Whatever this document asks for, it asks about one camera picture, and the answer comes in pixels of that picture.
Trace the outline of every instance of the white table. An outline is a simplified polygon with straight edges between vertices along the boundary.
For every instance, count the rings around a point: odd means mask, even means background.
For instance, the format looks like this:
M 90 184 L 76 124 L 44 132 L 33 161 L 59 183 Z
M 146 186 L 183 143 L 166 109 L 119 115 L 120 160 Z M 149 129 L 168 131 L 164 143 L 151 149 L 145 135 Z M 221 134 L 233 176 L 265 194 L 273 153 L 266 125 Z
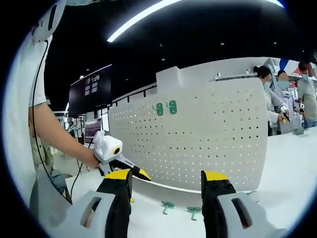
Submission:
M 73 190 L 76 202 L 89 190 L 96 190 L 103 178 L 99 171 L 80 175 Z M 74 178 L 66 180 L 71 189 Z M 304 135 L 271 136 L 268 138 L 266 161 L 259 188 L 250 196 L 259 200 L 266 210 L 267 219 L 277 228 L 290 229 L 309 203 L 317 181 L 317 127 Z M 133 179 L 132 214 L 129 238 L 152 237 L 204 237 L 202 214 L 191 221 L 186 206 L 198 206 L 199 194 L 188 194 L 158 187 Z M 175 203 L 175 207 L 163 215 L 161 200 Z

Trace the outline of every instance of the dark hair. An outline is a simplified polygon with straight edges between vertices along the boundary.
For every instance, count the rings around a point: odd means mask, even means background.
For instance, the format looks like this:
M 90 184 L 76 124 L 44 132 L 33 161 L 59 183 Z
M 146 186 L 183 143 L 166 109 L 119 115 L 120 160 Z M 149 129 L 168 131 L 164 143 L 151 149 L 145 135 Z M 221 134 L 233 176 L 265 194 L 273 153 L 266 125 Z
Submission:
M 282 69 L 279 70 L 278 73 L 277 73 L 277 77 L 279 77 L 281 75 L 281 73 L 286 73 L 286 72 L 284 70 L 282 70 Z
M 257 73 L 257 77 L 265 78 L 269 74 L 271 74 L 271 70 L 268 67 L 262 65 L 260 67 L 254 66 L 253 72 Z
M 299 62 L 298 68 L 299 68 L 300 72 L 307 70 L 306 64 L 304 62 Z

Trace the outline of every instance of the black ceiling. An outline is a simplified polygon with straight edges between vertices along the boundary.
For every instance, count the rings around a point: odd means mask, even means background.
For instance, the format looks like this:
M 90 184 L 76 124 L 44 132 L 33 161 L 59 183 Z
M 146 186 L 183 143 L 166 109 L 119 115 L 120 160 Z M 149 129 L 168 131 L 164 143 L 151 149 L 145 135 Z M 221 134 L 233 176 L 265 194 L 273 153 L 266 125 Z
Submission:
M 116 72 L 115 99 L 155 82 L 156 72 L 175 65 L 184 68 L 257 56 L 313 60 L 317 49 L 317 41 L 310 37 L 316 31 L 308 1 L 301 5 L 282 1 L 283 9 L 264 0 L 230 4 L 183 0 L 142 19 L 113 43 L 106 41 L 127 20 L 158 1 L 105 0 L 66 7 L 45 71 L 46 95 L 54 111 L 65 109 L 71 82 L 110 63 Z

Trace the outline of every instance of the white pegboard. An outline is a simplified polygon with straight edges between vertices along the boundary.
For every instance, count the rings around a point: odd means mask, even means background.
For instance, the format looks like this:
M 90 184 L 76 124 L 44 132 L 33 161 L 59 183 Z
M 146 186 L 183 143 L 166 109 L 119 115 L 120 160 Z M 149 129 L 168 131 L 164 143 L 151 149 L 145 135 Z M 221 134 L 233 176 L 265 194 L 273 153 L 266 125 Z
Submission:
M 177 102 L 172 115 L 166 102 Z M 158 116 L 152 105 L 163 103 Z M 111 135 L 123 155 L 152 181 L 200 190 L 200 171 L 226 174 L 237 191 L 256 190 L 264 167 L 267 114 L 258 78 L 176 89 L 109 111 Z

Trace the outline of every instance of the green plastic clip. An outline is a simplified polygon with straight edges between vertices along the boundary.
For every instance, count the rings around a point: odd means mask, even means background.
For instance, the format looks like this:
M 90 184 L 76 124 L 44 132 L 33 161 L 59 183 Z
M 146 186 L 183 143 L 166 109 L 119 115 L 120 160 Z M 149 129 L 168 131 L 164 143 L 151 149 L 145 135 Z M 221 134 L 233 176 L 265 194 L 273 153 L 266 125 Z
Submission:
M 166 210 L 167 210 L 169 207 L 174 207 L 174 203 L 172 203 L 172 202 L 162 201 L 162 204 L 163 204 L 163 206 L 165 207 L 165 209 L 164 209 L 164 211 L 163 211 L 163 214 L 164 214 L 164 215 L 167 215 Z
M 157 103 L 156 107 L 152 105 L 152 108 L 156 110 L 158 116 L 163 116 L 163 104 Z
M 196 221 L 197 219 L 194 218 L 195 212 L 199 212 L 202 210 L 201 207 L 188 207 L 187 208 L 190 212 L 192 212 L 192 221 Z
M 172 100 L 169 103 L 166 103 L 167 107 L 169 108 L 169 112 L 173 115 L 177 113 L 177 105 L 176 101 Z

